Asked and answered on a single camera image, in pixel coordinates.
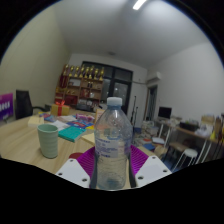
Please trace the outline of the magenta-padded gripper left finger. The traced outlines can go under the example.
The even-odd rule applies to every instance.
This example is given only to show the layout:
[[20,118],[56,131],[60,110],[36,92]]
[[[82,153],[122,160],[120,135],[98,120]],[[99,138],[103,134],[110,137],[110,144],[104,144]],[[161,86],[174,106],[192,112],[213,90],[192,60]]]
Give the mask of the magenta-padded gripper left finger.
[[95,148],[84,153],[72,153],[56,175],[84,188],[95,189],[97,185]]

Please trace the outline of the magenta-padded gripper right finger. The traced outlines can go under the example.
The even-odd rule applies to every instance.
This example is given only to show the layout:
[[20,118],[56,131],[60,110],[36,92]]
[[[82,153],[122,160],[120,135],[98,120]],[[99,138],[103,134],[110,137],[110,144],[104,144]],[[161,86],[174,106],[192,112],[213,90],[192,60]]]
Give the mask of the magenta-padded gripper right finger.
[[131,146],[129,180],[132,188],[143,187],[170,174],[171,171],[157,156],[148,156],[139,148]]

